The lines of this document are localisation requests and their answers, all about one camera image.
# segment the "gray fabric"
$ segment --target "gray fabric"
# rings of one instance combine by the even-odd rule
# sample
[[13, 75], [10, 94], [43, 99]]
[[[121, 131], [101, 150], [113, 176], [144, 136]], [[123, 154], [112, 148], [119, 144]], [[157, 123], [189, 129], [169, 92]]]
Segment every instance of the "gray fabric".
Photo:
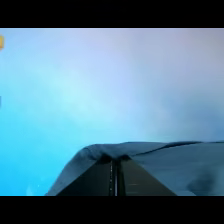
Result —
[[47, 195], [58, 194], [102, 155], [128, 155], [177, 195], [224, 195], [224, 143], [200, 142], [128, 142], [85, 147], [65, 166]]

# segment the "yellow icon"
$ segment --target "yellow icon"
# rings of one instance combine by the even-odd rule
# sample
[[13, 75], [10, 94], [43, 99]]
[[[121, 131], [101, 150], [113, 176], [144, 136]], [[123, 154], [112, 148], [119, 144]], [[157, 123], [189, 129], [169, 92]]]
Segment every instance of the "yellow icon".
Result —
[[0, 36], [0, 50], [4, 47], [4, 37]]

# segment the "sky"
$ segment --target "sky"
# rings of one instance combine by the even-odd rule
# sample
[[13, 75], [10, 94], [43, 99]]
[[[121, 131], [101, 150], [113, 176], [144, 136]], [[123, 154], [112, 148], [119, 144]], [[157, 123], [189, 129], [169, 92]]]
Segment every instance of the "sky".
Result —
[[0, 195], [44, 195], [95, 143], [224, 140], [224, 29], [0, 35]]

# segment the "pale blue background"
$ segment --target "pale blue background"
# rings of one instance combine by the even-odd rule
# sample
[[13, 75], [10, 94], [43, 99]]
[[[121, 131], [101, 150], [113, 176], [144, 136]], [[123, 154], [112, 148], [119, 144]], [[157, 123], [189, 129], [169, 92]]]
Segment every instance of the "pale blue background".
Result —
[[82, 147], [224, 139], [223, 29], [2, 29], [0, 195], [43, 195]]

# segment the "blue sky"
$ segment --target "blue sky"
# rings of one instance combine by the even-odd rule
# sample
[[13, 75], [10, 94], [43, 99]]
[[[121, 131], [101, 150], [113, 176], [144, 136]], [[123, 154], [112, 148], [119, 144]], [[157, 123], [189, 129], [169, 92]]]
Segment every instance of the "blue sky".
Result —
[[89, 144], [224, 139], [223, 29], [0, 35], [0, 195], [43, 195]]

